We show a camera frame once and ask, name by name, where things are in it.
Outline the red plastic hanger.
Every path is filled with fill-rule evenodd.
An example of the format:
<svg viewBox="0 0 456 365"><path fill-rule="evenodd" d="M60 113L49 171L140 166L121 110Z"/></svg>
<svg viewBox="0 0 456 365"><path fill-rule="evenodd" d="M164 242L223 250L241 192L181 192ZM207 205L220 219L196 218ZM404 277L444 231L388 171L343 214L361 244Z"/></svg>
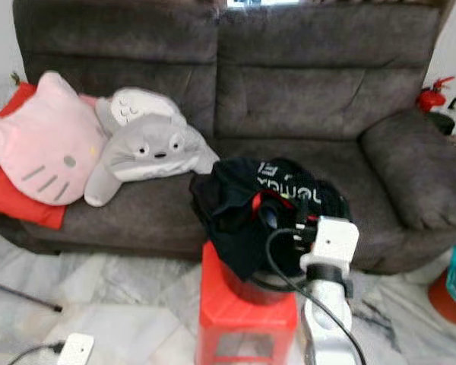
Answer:
<svg viewBox="0 0 456 365"><path fill-rule="evenodd" d="M250 212L252 213L252 216L255 216L256 213L259 212L266 195L269 195L269 198L272 198L269 190L259 190L250 198Z"/></svg>

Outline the red round floor tub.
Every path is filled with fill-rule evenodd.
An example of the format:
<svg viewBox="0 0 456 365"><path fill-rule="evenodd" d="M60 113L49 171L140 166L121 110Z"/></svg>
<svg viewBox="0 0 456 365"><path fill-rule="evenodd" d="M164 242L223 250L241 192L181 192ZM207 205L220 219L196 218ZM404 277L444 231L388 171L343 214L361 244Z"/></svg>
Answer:
<svg viewBox="0 0 456 365"><path fill-rule="evenodd" d="M427 289L427 300L444 320L456 325L456 300L446 287L447 278L448 271L444 270Z"/></svg>

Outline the red fire extinguisher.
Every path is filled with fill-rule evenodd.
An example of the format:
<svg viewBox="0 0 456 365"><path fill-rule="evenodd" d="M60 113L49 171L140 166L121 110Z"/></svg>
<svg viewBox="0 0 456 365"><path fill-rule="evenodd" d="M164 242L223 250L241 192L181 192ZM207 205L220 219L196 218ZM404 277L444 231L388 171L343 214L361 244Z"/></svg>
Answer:
<svg viewBox="0 0 456 365"><path fill-rule="evenodd" d="M423 113L430 113L434 108L444 106L447 102L447 97L444 95L443 90L447 88L447 83L456 79L456 76L446 78L438 78L430 86L424 87L416 99L416 106Z"/></svg>

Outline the red plastic stool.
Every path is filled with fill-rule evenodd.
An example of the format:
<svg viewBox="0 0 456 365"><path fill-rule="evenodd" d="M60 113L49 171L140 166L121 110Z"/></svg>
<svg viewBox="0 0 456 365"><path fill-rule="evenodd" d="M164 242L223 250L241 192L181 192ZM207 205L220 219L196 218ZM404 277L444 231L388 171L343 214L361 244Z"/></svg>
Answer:
<svg viewBox="0 0 456 365"><path fill-rule="evenodd" d="M286 365L298 326L295 295L291 294L269 306L245 302L226 285L219 261L214 244L207 241L201 254L199 334L195 364L255 362ZM220 356L219 344L231 334L263 336L272 341L272 351L267 356Z"/></svg>

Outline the grey white creature plush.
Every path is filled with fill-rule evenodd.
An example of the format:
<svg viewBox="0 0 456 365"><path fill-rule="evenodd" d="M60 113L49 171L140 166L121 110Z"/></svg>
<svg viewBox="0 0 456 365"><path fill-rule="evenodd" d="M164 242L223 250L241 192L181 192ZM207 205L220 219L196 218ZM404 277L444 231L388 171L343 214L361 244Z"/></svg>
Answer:
<svg viewBox="0 0 456 365"><path fill-rule="evenodd" d="M84 189L85 202L95 208L106 205L123 183L209 174L219 160L166 95L124 87L97 98L93 110L108 138Z"/></svg>

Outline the black t-shirt white print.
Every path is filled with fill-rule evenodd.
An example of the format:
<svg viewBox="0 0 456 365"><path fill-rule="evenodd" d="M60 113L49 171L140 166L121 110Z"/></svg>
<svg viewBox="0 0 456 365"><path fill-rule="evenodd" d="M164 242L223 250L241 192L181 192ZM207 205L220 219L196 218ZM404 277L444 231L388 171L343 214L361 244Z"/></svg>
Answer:
<svg viewBox="0 0 456 365"><path fill-rule="evenodd" d="M269 190L259 212L252 216L250 198ZM271 254L266 241L277 230L294 230L295 213L352 219L352 211L335 184L318 179L297 161L286 157L256 160L226 157L207 175L191 180L192 208L218 257L239 278L248 279L263 265L274 263L288 278L304 275L299 259L304 252L292 247L292 237L273 239Z"/></svg>

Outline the pink cat plush cushion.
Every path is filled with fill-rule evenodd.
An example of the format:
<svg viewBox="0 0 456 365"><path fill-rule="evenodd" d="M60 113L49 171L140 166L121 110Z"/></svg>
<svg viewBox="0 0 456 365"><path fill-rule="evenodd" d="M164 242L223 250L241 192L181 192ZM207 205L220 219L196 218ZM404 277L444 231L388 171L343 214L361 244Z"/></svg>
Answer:
<svg viewBox="0 0 456 365"><path fill-rule="evenodd" d="M93 107L60 73L46 71L36 93L0 117L0 167L34 201L70 205L83 197L106 140Z"/></svg>

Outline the red cushion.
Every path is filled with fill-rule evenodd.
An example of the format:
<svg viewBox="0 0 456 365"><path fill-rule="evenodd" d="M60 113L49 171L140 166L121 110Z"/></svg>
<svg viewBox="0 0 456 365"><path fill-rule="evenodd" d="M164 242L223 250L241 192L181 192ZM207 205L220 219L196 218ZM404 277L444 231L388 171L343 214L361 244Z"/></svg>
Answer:
<svg viewBox="0 0 456 365"><path fill-rule="evenodd" d="M38 86L34 84L20 84L18 90L12 95L11 100L6 107L0 112L0 119L6 115L12 114L36 93L40 94L57 94L71 95L75 97L76 93L68 83L61 80L60 83L54 83L50 76L45 75ZM62 150L60 145L53 145L44 140L40 144L42 150L37 147L29 149L26 155L26 161L33 163L37 161L40 166L51 167L54 173L61 174L65 169L62 159L68 154ZM45 205L36 199L27 197L20 192L13 181L9 179L5 171L0 167L0 213L22 221L35 223L52 230L62 228L62 219L65 215L65 206Z"/></svg>

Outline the dark grey sofa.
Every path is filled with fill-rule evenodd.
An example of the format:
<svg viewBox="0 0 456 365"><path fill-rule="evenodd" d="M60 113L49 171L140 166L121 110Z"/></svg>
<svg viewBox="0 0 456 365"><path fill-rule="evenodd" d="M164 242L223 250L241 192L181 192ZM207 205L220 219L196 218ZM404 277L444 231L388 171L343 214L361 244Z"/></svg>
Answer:
<svg viewBox="0 0 456 365"><path fill-rule="evenodd" d="M144 0L14 0L27 80L172 98L221 159L294 160L346 198L354 270L394 275L456 246L456 148L416 107L432 5L217 10Z"/></svg>

